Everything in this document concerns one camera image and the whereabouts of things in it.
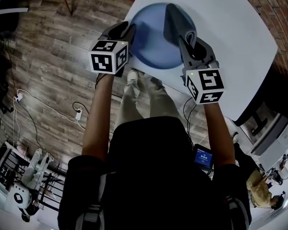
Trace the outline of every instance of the yellow shirt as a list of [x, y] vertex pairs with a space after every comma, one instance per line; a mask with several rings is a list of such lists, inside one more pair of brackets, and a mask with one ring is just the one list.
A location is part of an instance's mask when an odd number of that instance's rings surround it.
[[260, 174], [260, 172], [258, 170], [254, 170], [246, 182], [246, 187], [251, 192], [252, 202], [255, 206], [271, 208], [270, 201], [272, 194], [270, 193], [267, 184], [261, 183], [260, 185], [257, 185], [262, 178], [263, 176]]

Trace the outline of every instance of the black pants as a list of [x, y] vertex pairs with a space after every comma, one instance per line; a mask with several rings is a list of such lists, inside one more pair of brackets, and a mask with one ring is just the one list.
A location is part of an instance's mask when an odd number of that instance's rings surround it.
[[242, 172], [242, 176], [247, 181], [254, 170], [259, 170], [255, 161], [248, 155], [245, 155], [241, 150], [238, 143], [234, 144], [235, 158], [239, 162], [239, 166]]

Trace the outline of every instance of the white cube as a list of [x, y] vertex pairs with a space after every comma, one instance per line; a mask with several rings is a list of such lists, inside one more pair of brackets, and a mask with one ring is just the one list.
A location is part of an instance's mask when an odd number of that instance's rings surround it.
[[116, 74], [128, 62], [128, 42], [97, 40], [88, 55], [92, 72]]
[[220, 69], [186, 71], [186, 86], [197, 105], [217, 103], [225, 91]]

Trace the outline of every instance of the round blue plate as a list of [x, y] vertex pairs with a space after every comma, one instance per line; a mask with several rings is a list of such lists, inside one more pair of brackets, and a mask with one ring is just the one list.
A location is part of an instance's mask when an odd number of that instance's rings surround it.
[[[179, 48], [163, 36], [166, 6], [166, 3], [149, 5], [140, 10], [131, 22], [136, 24], [132, 53], [144, 64], [157, 69], [171, 69], [182, 64]], [[187, 13], [184, 14], [194, 25]]]

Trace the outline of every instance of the blue screen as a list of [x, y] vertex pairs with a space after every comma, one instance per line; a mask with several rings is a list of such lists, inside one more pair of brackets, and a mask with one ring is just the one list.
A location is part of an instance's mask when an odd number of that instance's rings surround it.
[[212, 154], [198, 149], [194, 162], [204, 165], [206, 167], [210, 167], [211, 158]]

